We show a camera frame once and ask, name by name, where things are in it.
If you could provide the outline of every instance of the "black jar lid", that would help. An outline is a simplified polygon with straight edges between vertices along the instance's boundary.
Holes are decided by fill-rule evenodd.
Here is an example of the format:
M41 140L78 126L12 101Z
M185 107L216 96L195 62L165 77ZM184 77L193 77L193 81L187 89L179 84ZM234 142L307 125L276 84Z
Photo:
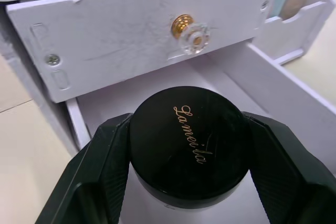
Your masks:
M179 199L209 199L247 173L248 139L245 117L226 98L175 87L149 97L134 113L131 162L156 190Z

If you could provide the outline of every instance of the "crystal knob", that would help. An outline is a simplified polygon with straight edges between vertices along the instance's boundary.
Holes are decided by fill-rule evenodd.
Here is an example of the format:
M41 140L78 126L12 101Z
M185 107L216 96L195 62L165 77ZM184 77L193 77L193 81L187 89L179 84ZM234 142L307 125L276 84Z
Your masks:
M172 34L181 49L188 55L201 52L210 38L210 31L206 24L195 23L194 19L184 14L174 20L172 25Z

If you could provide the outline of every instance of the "lameila logo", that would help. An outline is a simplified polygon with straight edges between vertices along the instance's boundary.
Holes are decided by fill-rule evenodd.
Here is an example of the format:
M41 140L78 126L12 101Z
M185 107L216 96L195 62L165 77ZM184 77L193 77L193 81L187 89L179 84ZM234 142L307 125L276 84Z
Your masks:
M193 153L195 154L195 159L199 164L204 164L206 162L205 156L203 156L204 154L213 154L212 152L208 152L208 151L202 151L199 149L196 149L196 147L198 146L197 143L197 139L195 137L193 137L192 135L194 135L191 127L189 125L187 125L187 118L182 116L186 115L186 116L193 116L193 114L191 113L191 108L187 105L184 105L181 110L178 110L177 107L174 107L175 113L177 115L177 119L179 120L180 123L182 123L182 129L185 132L184 135L187 137L187 140L189 141L189 145L193 148L195 148L195 150L193 150Z

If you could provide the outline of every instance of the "beige floor tile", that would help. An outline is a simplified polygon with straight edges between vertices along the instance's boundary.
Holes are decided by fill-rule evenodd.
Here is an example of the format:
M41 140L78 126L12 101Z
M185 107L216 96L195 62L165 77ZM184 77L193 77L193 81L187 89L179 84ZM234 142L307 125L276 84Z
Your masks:
M0 112L29 100L28 93L0 55Z
M0 145L0 223L34 223L70 155L34 101L0 113Z
M336 11L308 53L285 67L336 105Z

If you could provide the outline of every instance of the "screw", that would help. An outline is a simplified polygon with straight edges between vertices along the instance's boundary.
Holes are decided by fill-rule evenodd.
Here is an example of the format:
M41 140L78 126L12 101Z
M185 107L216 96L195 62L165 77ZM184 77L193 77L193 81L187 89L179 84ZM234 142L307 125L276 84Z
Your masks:
M268 5L268 0L266 0L262 5L261 5L261 10L265 10Z
M48 65L51 65L51 66L56 66L59 64L59 62L61 61L61 59L59 58L58 55L48 55L46 57L46 63Z

